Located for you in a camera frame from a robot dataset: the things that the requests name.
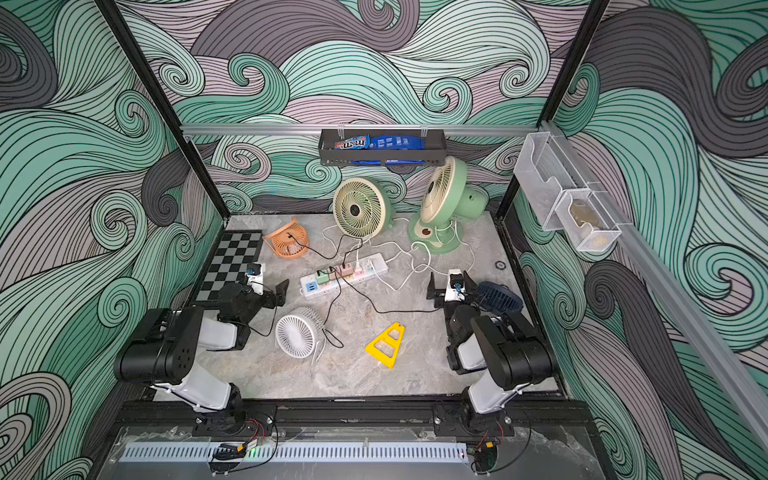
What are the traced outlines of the pink usb charger adapter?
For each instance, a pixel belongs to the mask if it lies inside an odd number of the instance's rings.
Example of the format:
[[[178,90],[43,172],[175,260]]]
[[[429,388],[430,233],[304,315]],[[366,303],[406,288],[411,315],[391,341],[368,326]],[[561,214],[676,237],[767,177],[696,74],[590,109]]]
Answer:
[[[340,274],[341,276],[348,276],[351,275],[355,271],[355,267],[353,264],[342,264],[340,266]]]

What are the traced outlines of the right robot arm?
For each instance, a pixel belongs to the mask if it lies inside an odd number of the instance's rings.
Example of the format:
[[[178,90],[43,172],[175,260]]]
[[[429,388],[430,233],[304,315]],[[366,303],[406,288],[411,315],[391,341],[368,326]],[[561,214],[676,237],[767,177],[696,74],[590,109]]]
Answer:
[[[525,388],[555,373],[554,353],[523,314],[523,300],[507,286],[477,283],[454,269],[442,289],[429,279],[426,298],[443,311],[451,370],[482,374],[462,393],[467,416],[498,413]]]

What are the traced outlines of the green usb charger adapter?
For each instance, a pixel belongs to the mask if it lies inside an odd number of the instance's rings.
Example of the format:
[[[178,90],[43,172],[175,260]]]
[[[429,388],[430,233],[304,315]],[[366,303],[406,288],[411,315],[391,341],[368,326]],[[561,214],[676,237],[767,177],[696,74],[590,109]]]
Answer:
[[[330,280],[330,276],[329,276],[329,273],[328,273],[328,272],[325,272],[325,271],[318,271],[318,272],[316,273],[316,279],[317,279],[317,283],[318,283],[319,285],[322,285],[322,284],[326,284],[326,283],[328,283],[328,282],[329,282],[329,280]]]

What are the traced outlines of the white cable round fan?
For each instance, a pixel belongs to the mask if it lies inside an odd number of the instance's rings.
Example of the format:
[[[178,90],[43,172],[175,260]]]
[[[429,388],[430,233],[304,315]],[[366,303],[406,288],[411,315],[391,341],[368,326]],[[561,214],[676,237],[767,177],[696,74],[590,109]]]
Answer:
[[[352,267],[362,268],[364,256],[380,253],[386,264],[401,256],[397,252],[398,244],[392,241],[376,243],[372,236],[362,238],[344,234],[336,225],[325,227],[321,231],[322,238],[331,246],[330,259],[326,259],[324,270]]]

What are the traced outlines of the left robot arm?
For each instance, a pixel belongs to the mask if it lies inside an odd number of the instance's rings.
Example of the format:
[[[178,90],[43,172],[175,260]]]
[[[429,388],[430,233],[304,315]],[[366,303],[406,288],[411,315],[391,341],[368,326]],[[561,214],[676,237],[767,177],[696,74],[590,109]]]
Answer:
[[[253,283],[228,283],[214,316],[200,305],[147,311],[115,357],[116,379],[164,391],[202,414],[241,409],[239,388],[198,364],[197,351],[244,349],[255,332],[249,322],[262,309],[282,307],[289,285],[284,280],[256,291]]]

